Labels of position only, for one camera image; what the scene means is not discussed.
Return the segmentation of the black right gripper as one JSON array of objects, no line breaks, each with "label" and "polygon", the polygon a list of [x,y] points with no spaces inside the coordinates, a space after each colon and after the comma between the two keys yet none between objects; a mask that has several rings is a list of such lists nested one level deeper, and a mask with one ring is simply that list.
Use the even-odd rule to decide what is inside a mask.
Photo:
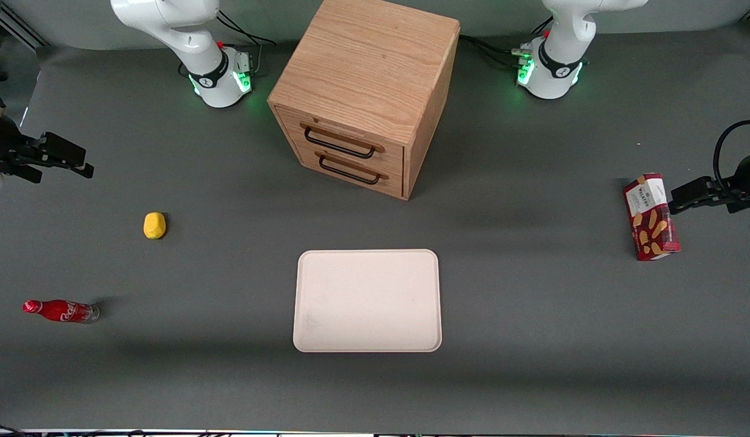
[{"label": "black right gripper", "polygon": [[84,178],[94,176],[94,166],[87,163],[87,151],[83,147],[52,132],[44,132],[40,140],[23,135],[5,116],[0,118],[0,173],[38,185],[42,171],[29,166],[28,161],[40,157],[39,144],[43,166],[69,169]]}]

